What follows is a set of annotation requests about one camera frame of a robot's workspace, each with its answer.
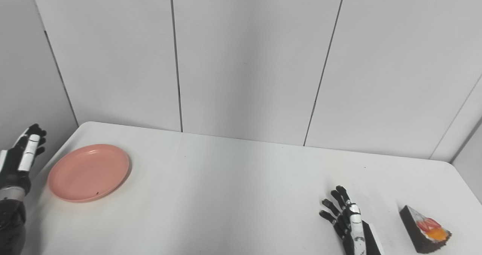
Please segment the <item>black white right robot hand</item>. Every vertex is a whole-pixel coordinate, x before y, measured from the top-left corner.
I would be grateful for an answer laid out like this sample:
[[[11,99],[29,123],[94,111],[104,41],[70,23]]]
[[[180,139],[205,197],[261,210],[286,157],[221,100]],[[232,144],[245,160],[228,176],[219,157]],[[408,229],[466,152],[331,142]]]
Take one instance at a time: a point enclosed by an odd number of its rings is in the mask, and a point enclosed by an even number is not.
[[[382,255],[382,246],[370,224],[362,218],[360,207],[353,202],[343,186],[336,186],[330,192],[339,207],[329,199],[321,204],[328,211],[321,210],[319,216],[330,222],[341,240],[346,255]]]

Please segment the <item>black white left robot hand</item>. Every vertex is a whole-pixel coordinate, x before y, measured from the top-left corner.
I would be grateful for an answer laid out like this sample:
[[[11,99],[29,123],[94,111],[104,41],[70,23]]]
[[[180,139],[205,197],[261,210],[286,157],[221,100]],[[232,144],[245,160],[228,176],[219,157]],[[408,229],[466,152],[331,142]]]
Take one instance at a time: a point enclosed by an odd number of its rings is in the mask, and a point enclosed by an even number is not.
[[[29,126],[8,150],[1,151],[0,187],[20,188],[24,195],[31,191],[30,170],[36,157],[45,152],[46,130],[38,123]]]

